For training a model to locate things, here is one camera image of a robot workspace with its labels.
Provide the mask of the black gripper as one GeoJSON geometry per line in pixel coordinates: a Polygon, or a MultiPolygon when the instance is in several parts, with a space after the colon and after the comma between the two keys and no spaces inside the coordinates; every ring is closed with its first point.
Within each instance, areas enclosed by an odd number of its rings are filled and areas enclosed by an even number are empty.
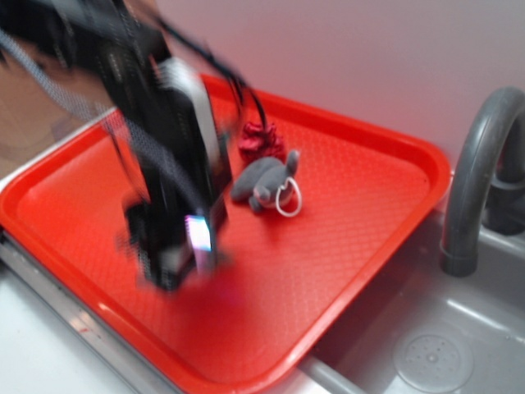
{"type": "Polygon", "coordinates": [[[191,271],[217,266],[231,180],[226,142],[202,78],[179,58],[153,66],[114,57],[110,86],[148,192],[126,209],[131,242],[144,276],[174,291],[191,271]]]}

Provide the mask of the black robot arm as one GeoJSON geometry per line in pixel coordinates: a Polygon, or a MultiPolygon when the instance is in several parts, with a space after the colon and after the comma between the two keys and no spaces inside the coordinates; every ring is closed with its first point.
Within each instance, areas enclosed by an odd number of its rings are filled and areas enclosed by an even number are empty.
{"type": "Polygon", "coordinates": [[[99,118],[136,198],[124,207],[143,275],[165,291],[217,265],[217,232],[231,181],[225,133],[202,78],[174,56],[160,30],[123,1],[4,1],[1,54],[17,61],[60,108],[99,118]],[[21,47],[35,44],[65,68],[102,82],[106,104],[55,81],[21,47]]]}

